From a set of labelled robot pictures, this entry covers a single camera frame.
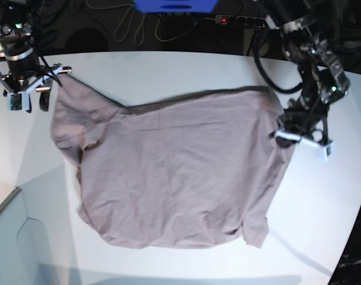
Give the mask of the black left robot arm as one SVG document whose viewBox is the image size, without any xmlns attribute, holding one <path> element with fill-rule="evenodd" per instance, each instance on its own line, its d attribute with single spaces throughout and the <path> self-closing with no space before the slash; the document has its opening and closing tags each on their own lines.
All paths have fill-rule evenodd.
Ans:
<svg viewBox="0 0 361 285">
<path fill-rule="evenodd" d="M 300 93 L 296 100 L 289 100 L 278 117 L 273 137 L 283 148 L 305 143 L 328 150 L 333 144 L 328 136 L 328 112 L 333 103 L 348 94 L 350 80 L 309 1 L 259 1 L 259 5 L 266 13 L 267 25 L 253 41 L 255 65 L 274 91 Z M 261 64 L 259 50 L 269 31 L 280 33 L 284 56 L 297 66 L 302 81 L 293 88 L 279 87 Z"/>
</svg>

